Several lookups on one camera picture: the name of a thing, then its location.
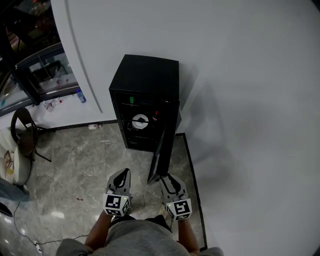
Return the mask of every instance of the white wall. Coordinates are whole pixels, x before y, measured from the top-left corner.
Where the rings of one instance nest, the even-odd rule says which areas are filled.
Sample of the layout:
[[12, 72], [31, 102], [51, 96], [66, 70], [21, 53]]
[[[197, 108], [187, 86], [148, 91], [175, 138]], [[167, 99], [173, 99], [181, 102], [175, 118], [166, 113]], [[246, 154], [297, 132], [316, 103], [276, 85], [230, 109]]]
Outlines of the white wall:
[[[108, 88], [124, 54], [180, 61], [179, 130], [209, 246], [227, 256], [312, 255], [320, 242], [320, 13], [311, 1], [52, 4], [71, 67], [102, 114], [112, 115]], [[57, 12], [68, 18], [57, 21]]]

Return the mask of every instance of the chair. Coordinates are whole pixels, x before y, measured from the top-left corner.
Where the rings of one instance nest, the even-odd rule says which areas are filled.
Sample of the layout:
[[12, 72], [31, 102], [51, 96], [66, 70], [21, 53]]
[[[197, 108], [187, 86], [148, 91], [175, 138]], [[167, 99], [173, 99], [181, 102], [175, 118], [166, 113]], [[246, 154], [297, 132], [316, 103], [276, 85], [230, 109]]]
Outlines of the chair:
[[[25, 130], [22, 132], [20, 137], [18, 136], [16, 130], [16, 122], [18, 119], [25, 127]], [[51, 162], [50, 159], [44, 157], [43, 155], [40, 155], [36, 150], [36, 145], [39, 138], [39, 130], [46, 129], [35, 124], [35, 122], [31, 118], [29, 111], [25, 107], [20, 108], [16, 112], [14, 112], [11, 120], [10, 131], [13, 140], [18, 144], [20, 152], [24, 156], [30, 157], [34, 161], [32, 157], [32, 152], [34, 151], [34, 153], [37, 154], [39, 157]]]

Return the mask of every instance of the person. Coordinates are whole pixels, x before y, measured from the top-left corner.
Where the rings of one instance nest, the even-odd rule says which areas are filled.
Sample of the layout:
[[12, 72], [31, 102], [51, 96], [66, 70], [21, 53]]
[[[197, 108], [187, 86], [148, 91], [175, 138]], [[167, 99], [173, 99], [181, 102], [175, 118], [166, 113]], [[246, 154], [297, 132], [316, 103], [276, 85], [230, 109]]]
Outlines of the person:
[[188, 219], [178, 220], [178, 242], [163, 215], [146, 220], [130, 215], [115, 217], [104, 211], [94, 224], [85, 243], [62, 240], [56, 256], [223, 256], [215, 247], [200, 252]]

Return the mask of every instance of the black cabinet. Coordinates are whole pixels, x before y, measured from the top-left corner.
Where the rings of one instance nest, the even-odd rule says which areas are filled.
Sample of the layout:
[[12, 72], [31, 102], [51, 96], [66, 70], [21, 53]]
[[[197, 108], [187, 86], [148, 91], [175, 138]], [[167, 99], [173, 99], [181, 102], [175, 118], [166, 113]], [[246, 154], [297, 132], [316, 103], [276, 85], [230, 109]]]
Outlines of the black cabinet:
[[109, 91], [126, 148], [154, 152], [147, 183], [166, 176], [179, 115], [179, 62], [126, 54]]

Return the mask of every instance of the grey tile floor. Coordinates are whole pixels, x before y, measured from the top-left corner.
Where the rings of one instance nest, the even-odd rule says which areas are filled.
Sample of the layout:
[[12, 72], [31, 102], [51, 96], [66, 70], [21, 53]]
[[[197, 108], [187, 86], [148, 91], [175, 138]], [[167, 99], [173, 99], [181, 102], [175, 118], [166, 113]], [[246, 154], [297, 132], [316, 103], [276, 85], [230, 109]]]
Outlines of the grey tile floor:
[[[15, 218], [20, 232], [32, 240], [43, 243], [87, 235], [102, 212], [109, 177], [123, 168], [131, 170], [131, 215], [136, 219], [152, 218], [161, 207], [160, 185], [147, 185], [153, 154], [126, 149], [116, 123], [105, 124], [98, 130], [80, 127], [42, 134], [37, 151], [51, 157], [52, 162], [36, 156], [27, 183], [31, 201], [20, 203]], [[182, 136], [174, 139], [169, 172], [186, 183], [193, 210], [190, 222], [199, 246], [203, 247], [196, 191]], [[3, 198], [0, 202], [12, 213], [18, 205]], [[172, 237], [178, 239], [176, 222], [172, 225]], [[43, 254], [54, 256], [59, 244], [42, 245]], [[0, 216], [0, 252], [4, 256], [38, 254], [28, 239], [17, 233], [13, 218], [4, 215]]]

